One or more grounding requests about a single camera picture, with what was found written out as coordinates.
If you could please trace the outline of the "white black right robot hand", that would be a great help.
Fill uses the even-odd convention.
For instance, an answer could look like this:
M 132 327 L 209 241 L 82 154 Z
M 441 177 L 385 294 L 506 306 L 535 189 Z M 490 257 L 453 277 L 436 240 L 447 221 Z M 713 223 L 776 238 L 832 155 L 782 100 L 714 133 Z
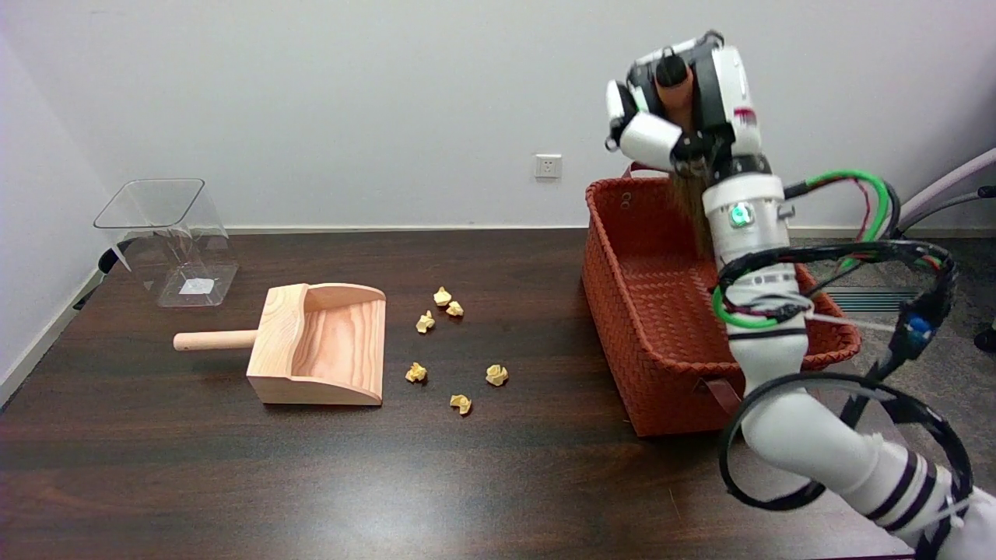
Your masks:
M 638 169 L 708 184 L 772 173 L 742 57 L 715 30 L 634 60 L 605 102 L 605 148 Z

